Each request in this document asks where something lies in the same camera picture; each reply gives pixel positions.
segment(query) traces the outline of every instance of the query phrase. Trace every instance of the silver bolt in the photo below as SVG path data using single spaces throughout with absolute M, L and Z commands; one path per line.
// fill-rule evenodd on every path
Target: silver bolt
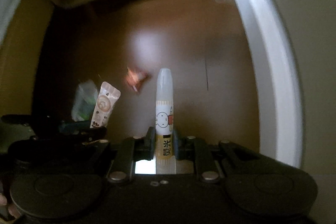
M 151 181 L 150 185 L 154 187 L 158 187 L 160 186 L 160 183 L 158 183 L 157 181 Z
M 212 181 L 212 180 L 218 179 L 219 175 L 215 171 L 206 171 L 206 172 L 202 173 L 202 177 L 203 177 L 203 179 L 205 179 L 207 181 Z
M 127 177 L 127 175 L 124 172 L 121 171 L 116 171 L 116 172 L 112 172 L 110 174 L 110 179 L 113 181 L 121 181 L 124 180 Z

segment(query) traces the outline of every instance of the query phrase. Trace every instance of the snack packet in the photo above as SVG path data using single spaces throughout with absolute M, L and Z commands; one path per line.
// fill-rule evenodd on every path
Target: snack packet
M 107 82 L 103 82 L 91 119 L 90 128 L 106 126 L 114 104 L 120 97 L 120 91 Z

